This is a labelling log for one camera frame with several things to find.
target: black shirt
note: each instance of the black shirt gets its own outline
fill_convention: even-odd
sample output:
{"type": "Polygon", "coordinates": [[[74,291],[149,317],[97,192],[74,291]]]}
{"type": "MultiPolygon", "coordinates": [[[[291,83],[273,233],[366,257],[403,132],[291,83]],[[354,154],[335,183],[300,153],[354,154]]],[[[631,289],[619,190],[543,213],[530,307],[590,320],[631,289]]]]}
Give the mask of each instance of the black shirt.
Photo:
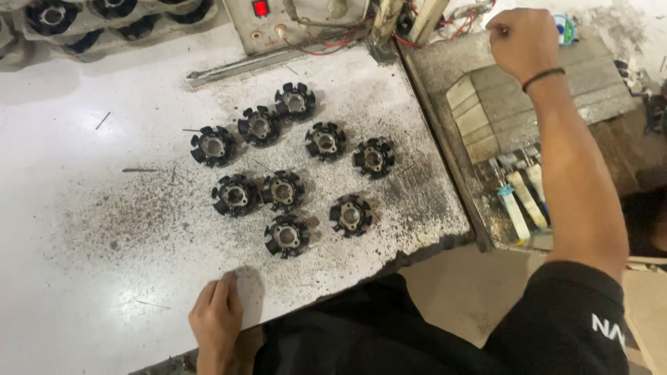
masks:
{"type": "Polygon", "coordinates": [[[266,323],[253,373],[627,374],[623,325],[616,281],[551,262],[479,349],[426,323],[393,274],[266,323]]]}

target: white lettering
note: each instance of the white lettering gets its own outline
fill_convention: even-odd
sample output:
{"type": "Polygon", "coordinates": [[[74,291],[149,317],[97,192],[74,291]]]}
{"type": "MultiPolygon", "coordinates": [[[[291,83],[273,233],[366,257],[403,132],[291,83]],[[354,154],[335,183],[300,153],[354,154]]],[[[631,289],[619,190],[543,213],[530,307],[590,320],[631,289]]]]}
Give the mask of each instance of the white lettering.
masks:
{"type": "Polygon", "coordinates": [[[593,314],[593,331],[597,332],[598,329],[602,330],[602,334],[605,337],[609,337],[609,320],[605,319],[604,320],[604,325],[602,325],[602,322],[598,318],[597,315],[593,314]]]}
{"type": "Polygon", "coordinates": [[[612,331],[609,332],[609,320],[605,319],[603,324],[597,315],[595,314],[591,315],[593,318],[593,331],[595,332],[597,332],[598,330],[601,331],[604,337],[608,338],[609,340],[618,339],[618,342],[621,344],[621,346],[625,348],[625,336],[623,336],[621,327],[619,327],[618,324],[614,324],[614,326],[612,326],[612,331]]]}

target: floor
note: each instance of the floor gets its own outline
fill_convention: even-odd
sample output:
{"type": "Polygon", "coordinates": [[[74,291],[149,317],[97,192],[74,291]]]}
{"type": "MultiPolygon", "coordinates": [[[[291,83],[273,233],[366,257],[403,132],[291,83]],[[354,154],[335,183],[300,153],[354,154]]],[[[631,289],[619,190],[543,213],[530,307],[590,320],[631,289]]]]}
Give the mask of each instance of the floor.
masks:
{"type": "Polygon", "coordinates": [[[521,297],[545,256],[476,246],[442,252],[399,271],[424,319],[478,347],[521,297]]]}

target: stacked stators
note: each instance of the stacked stators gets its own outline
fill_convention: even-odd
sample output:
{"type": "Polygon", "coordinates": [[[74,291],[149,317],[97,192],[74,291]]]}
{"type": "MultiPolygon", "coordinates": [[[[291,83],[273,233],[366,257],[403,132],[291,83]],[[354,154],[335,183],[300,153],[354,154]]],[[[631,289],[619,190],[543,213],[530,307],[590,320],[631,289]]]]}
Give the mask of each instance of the stacked stators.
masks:
{"type": "MultiPolygon", "coordinates": [[[[254,147],[269,147],[280,137],[283,120],[295,122],[310,119],[315,113],[316,99],[303,83],[283,85],[275,93],[275,111],[266,106],[247,108],[237,122],[241,138],[254,147]]],[[[237,140],[224,127],[203,127],[201,135],[192,137],[193,158],[208,167],[224,167],[237,156],[237,140]]],[[[345,131],[334,122],[318,122],[305,134],[306,155],[321,161],[333,162],[346,150],[345,131]]],[[[358,144],[352,153],[352,167],[370,179],[388,175],[395,163],[394,149],[389,139],[377,137],[358,144]]],[[[293,211],[303,201],[307,186],[293,171],[279,170],[253,181],[243,174],[226,175],[211,191],[215,210],[221,215],[236,218],[250,214],[259,203],[281,214],[264,231],[266,248],[281,258],[298,256],[308,244],[308,226],[293,211]]],[[[371,206],[354,194],[338,198],[329,210],[333,229],[349,238],[361,236],[373,224],[371,206]]]]}
{"type": "Polygon", "coordinates": [[[34,41],[46,42],[54,57],[93,61],[216,13],[214,0],[7,0],[0,5],[0,69],[22,67],[34,41]]]}

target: black wristband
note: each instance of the black wristband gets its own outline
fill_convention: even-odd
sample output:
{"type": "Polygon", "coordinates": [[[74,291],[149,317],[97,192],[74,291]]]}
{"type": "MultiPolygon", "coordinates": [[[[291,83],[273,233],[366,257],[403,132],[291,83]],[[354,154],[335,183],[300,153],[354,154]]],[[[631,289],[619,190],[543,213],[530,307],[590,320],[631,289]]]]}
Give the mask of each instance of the black wristband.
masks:
{"type": "Polygon", "coordinates": [[[539,81],[539,80],[541,80],[542,78],[548,77],[548,76],[553,75],[553,74],[562,74],[562,75],[565,75],[566,73],[565,73],[565,69],[563,69],[563,68],[561,68],[561,67],[557,67],[557,68],[549,69],[549,70],[547,70],[547,71],[543,71],[543,72],[541,72],[540,74],[538,74],[538,75],[536,75],[535,77],[533,77],[533,78],[527,80],[527,82],[524,83],[524,86],[523,86],[524,93],[527,93],[526,90],[528,90],[528,86],[530,86],[530,85],[531,85],[532,83],[534,83],[535,81],[539,81]]]}

